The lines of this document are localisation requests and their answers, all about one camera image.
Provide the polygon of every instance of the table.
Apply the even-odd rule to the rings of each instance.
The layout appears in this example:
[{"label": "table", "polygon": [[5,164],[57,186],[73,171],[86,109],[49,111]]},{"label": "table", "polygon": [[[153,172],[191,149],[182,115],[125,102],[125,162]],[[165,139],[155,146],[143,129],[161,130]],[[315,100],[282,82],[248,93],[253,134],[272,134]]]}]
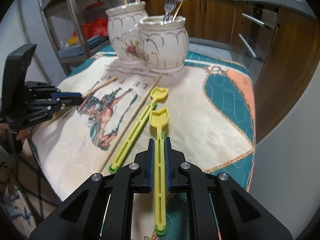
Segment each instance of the table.
[{"label": "table", "polygon": [[[171,138],[172,148],[182,151],[187,161],[203,171],[227,172],[249,190],[254,165],[255,108],[248,70],[235,62],[190,51],[185,65],[179,72],[164,75],[157,84],[169,88],[168,98],[158,108],[169,108],[166,134]],[[85,93],[97,81],[114,75],[117,80],[91,95],[91,104],[84,106],[85,110],[73,109],[51,125],[40,126],[32,135],[30,148],[62,200],[92,173],[102,170],[103,175],[108,174],[113,139],[158,74],[143,65],[124,66],[112,47],[107,46],[59,85],[63,92]],[[112,113],[107,124],[90,111],[94,104],[103,105]],[[154,130],[147,124],[125,164],[133,161],[134,153],[147,148],[151,136]],[[135,195],[132,239],[187,240],[185,194],[168,197],[164,236],[154,233],[152,200],[151,194]]]}]

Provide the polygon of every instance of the red plastic bag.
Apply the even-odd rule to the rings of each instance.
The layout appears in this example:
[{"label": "red plastic bag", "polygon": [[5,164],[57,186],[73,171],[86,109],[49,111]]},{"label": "red plastic bag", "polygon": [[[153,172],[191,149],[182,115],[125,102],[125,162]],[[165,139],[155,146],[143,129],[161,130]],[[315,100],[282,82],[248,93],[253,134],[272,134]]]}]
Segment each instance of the red plastic bag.
[{"label": "red plastic bag", "polygon": [[90,39],[96,35],[108,36],[108,20],[100,17],[92,23],[82,25],[82,30],[86,39]]}]

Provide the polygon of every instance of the white wall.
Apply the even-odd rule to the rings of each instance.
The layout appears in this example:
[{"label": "white wall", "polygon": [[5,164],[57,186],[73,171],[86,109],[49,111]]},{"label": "white wall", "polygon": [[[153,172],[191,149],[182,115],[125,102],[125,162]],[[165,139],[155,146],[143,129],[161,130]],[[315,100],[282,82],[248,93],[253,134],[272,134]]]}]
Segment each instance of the white wall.
[{"label": "white wall", "polygon": [[[17,0],[12,3],[0,22],[0,92],[2,91],[2,77],[7,55],[25,44],[18,22],[16,3]],[[34,60],[31,61],[27,70],[26,80],[45,82]]]},{"label": "white wall", "polygon": [[66,78],[51,46],[44,23],[41,17],[38,0],[19,0],[21,23],[25,28],[25,35],[31,43],[37,44],[36,55],[39,64],[45,70],[47,76],[56,86]]},{"label": "white wall", "polygon": [[320,63],[307,89],[256,149],[250,193],[295,239],[320,205]]}]

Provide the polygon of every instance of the kitchen cabinet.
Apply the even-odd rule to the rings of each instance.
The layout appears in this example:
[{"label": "kitchen cabinet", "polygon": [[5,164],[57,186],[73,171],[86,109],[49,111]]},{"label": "kitchen cabinet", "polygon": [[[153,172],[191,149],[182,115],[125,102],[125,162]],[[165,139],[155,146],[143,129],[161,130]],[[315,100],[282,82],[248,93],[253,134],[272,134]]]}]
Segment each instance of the kitchen cabinet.
[{"label": "kitchen cabinet", "polygon": [[[144,0],[150,16],[164,14],[165,0]],[[230,44],[234,21],[233,0],[186,0],[178,15],[186,18],[189,37]]]},{"label": "kitchen cabinet", "polygon": [[244,45],[239,38],[239,33],[244,33],[244,21],[248,21],[247,19],[242,17],[242,13],[245,12],[246,7],[247,2],[236,2],[235,20],[230,42],[230,54],[232,60],[239,63],[243,61],[241,59],[241,55],[244,52]]},{"label": "kitchen cabinet", "polygon": [[257,142],[296,104],[320,59],[320,24],[317,20],[280,8],[277,21],[279,25],[254,86]]}]

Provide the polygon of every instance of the oven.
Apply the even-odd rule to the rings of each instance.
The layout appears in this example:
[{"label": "oven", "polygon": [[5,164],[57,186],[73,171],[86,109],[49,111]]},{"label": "oven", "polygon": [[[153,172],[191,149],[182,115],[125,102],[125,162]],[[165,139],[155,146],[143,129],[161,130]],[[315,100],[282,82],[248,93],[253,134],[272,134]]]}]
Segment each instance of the oven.
[{"label": "oven", "polygon": [[242,14],[244,30],[239,33],[243,43],[240,63],[247,67],[253,85],[257,81],[267,58],[278,13],[264,7],[248,5]]}]

